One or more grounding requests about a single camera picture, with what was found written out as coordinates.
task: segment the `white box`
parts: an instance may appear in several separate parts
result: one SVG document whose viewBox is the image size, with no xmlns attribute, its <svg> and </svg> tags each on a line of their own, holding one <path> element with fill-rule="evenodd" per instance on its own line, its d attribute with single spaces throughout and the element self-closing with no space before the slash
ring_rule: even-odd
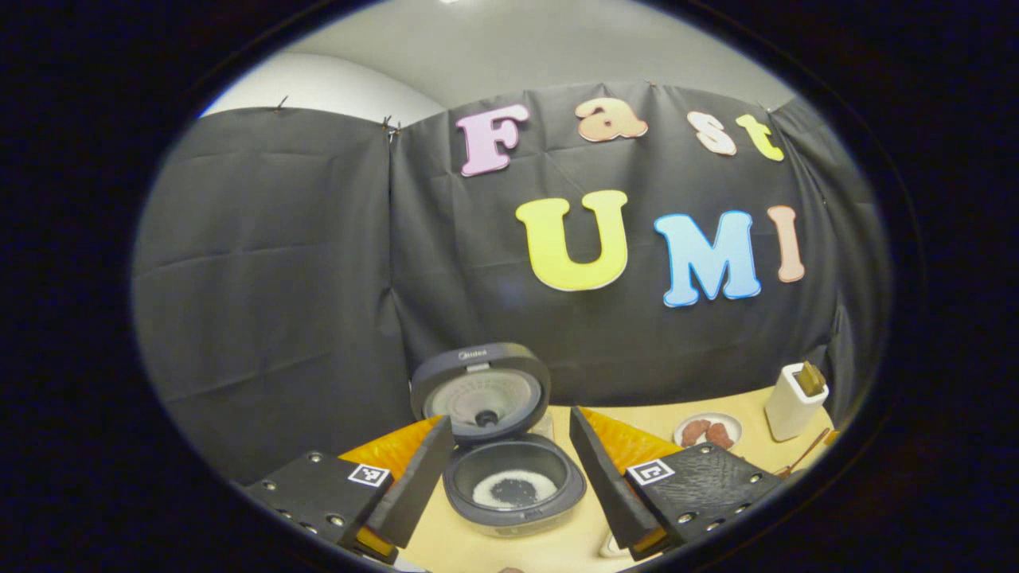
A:
<svg viewBox="0 0 1019 573">
<path fill-rule="evenodd" d="M 802 362 L 784 366 L 771 397 L 764 405 L 767 423 L 771 426 L 771 436 L 776 441 L 800 435 L 827 398 L 827 384 L 824 384 L 824 389 L 817 396 L 808 398 L 803 394 L 803 388 L 796 381 L 796 375 L 802 370 Z"/>
</svg>

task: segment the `blue letter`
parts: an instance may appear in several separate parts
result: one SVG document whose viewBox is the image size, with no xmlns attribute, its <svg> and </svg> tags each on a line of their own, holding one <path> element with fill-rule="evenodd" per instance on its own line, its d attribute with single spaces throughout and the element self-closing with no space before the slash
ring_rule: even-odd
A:
<svg viewBox="0 0 1019 573">
<path fill-rule="evenodd" d="M 682 307 L 697 302 L 691 270 L 708 300 L 718 296 L 727 268 L 729 281 L 722 290 L 726 298 L 757 296 L 761 283 L 754 275 L 754 255 L 750 250 L 752 223 L 750 215 L 743 211 L 722 213 L 712 247 L 689 215 L 665 215 L 654 221 L 654 229 L 665 237 L 672 265 L 673 288 L 665 293 L 665 306 Z"/>
</svg>

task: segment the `orange letter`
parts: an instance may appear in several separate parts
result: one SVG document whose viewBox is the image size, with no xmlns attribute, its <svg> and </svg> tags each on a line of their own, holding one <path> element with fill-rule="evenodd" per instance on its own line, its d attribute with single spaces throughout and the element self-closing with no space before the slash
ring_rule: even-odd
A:
<svg viewBox="0 0 1019 573">
<path fill-rule="evenodd" d="M 620 136 L 639 138 L 647 133 L 647 122 L 637 118 L 630 104 L 615 98 L 588 100 L 577 106 L 576 113 L 583 118 L 580 137 L 589 142 L 607 142 Z"/>
<path fill-rule="evenodd" d="M 779 268 L 779 280 L 796 282 L 803 278 L 807 269 L 800 262 L 800 244 L 796 241 L 796 211 L 792 207 L 775 205 L 767 210 L 767 216 L 774 221 L 779 231 L 779 250 L 782 252 L 782 266 Z"/>
</svg>

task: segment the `open lid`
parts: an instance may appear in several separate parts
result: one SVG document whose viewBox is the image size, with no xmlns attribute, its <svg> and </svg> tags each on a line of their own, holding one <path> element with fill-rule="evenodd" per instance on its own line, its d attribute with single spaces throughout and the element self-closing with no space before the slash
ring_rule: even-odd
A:
<svg viewBox="0 0 1019 573">
<path fill-rule="evenodd" d="M 442 353 L 411 378 L 418 419 L 448 415 L 460 444 L 526 432 L 548 407 L 551 376 L 527 348 L 493 343 Z"/>
</svg>

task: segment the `letter u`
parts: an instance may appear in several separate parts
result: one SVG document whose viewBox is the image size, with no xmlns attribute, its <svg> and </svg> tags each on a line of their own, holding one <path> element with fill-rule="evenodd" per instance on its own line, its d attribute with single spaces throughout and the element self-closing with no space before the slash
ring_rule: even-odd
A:
<svg viewBox="0 0 1019 573">
<path fill-rule="evenodd" d="M 595 191 L 581 204 L 594 211 L 601 239 L 601 256 L 590 263 L 576 263 L 567 251 L 562 216 L 570 212 L 566 199 L 539 199 L 517 208 L 517 218 L 527 227 L 527 248 L 535 276 L 558 291 L 592 291 L 612 282 L 627 268 L 627 235 L 623 226 L 622 191 Z"/>
</svg>

